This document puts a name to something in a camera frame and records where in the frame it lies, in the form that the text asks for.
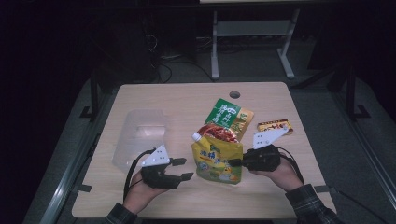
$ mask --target green snack package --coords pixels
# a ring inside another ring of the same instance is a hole
[[[205,124],[216,124],[230,130],[236,135],[236,140],[241,141],[254,113],[241,106],[234,105],[223,99],[218,99]]]

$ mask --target human hand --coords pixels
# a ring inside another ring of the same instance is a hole
[[[273,172],[250,171],[254,175],[263,175],[270,178],[278,187],[286,192],[297,189],[303,185],[291,164],[284,158],[280,158],[279,166]]]
[[[153,189],[143,182],[141,170],[137,172],[131,181],[131,187],[124,200],[123,206],[134,214],[142,211],[155,197],[169,189]]]

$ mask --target wooden table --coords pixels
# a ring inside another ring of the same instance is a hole
[[[239,91],[239,99],[229,96]],[[169,175],[195,172],[191,135],[203,126],[212,107],[219,99],[252,110],[255,115],[242,139],[244,151],[252,147],[257,123],[288,119],[294,133],[282,136],[274,145],[287,149],[297,160],[305,183],[325,185],[303,124],[300,121],[289,90],[281,82],[148,84],[124,85],[120,88],[93,155],[83,185],[90,192],[80,191],[73,207],[75,217],[105,217],[115,203],[122,202],[126,174],[112,164],[121,127],[128,112],[134,109],[161,109],[167,118],[164,142],[169,156],[186,158],[183,166],[170,167]],[[324,204],[335,211],[328,192],[319,193]],[[203,180],[194,174],[157,197],[140,217],[149,218],[293,218],[294,212],[285,192],[270,179],[253,175],[244,168],[237,185]]]

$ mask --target human arm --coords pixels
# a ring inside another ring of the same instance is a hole
[[[123,224],[134,223],[137,214],[158,195],[169,189],[153,189],[142,181],[140,171],[136,173],[131,180],[129,192],[121,205],[117,203],[106,217],[106,223]]]
[[[250,172],[270,178],[286,191],[286,197],[294,209],[298,223],[343,223],[332,209],[324,206],[311,185],[302,183],[286,159],[281,158],[279,166],[273,172]]]

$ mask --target plastic lid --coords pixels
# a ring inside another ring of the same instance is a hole
[[[198,142],[201,138],[202,138],[202,136],[201,136],[200,134],[198,134],[198,133],[194,133],[194,134],[192,135],[192,139],[193,139],[195,142]]]

